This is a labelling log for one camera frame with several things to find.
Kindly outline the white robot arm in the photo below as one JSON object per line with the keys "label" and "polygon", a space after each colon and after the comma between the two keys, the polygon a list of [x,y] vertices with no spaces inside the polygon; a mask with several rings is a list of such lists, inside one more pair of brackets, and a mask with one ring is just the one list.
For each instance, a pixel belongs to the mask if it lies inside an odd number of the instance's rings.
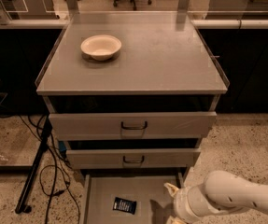
{"label": "white robot arm", "polygon": [[268,215],[268,185],[229,172],[213,171],[202,184],[193,187],[164,186],[173,198],[175,213],[166,224],[192,224],[202,217],[239,214],[249,209]]}

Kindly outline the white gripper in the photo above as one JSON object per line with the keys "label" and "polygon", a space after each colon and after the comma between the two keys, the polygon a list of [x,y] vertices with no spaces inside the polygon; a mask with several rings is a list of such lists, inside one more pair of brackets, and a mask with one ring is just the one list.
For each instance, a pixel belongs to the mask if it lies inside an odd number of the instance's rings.
{"label": "white gripper", "polygon": [[165,183],[164,186],[173,198],[176,215],[176,217],[169,217],[166,224],[191,224],[202,217],[221,213],[219,207],[208,200],[203,184],[181,189],[171,183]]}

